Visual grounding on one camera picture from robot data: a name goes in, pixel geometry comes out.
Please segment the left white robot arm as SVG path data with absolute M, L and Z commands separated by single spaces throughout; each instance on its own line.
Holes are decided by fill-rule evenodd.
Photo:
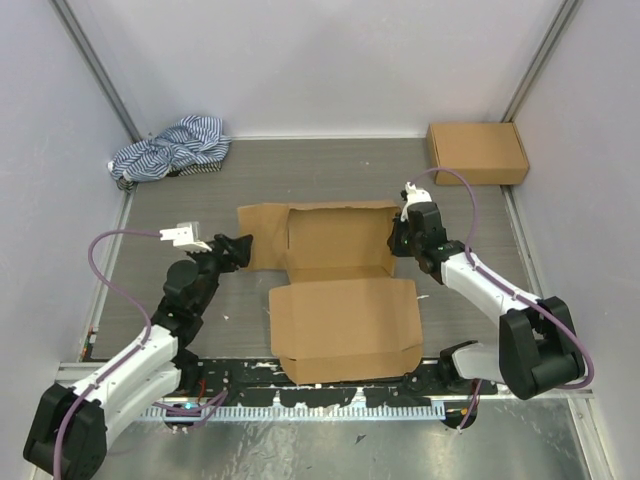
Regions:
M 169 393 L 194 394 L 198 357 L 188 347 L 203 325 L 221 275 L 249 265 L 252 235 L 199 239 L 196 222 L 149 232 L 186 253 L 166 273 L 163 297 L 144 313 L 141 333 L 102 367 L 41 396 L 23 448 L 24 459 L 56 479 L 90 479 L 114 441 L 148 406 Z

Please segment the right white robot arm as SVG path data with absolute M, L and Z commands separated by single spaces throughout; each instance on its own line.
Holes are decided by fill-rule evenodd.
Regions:
M 422 272 L 465 297 L 497 326 L 494 345 L 471 340 L 441 351 L 440 382 L 447 392 L 462 394 L 477 379 L 504 384 L 526 400 L 592 382 L 594 364 L 577 338 L 567 304 L 518 289 L 467 245 L 449 239 L 434 201 L 409 198 L 393 219 L 388 246 L 396 257 L 414 258 Z

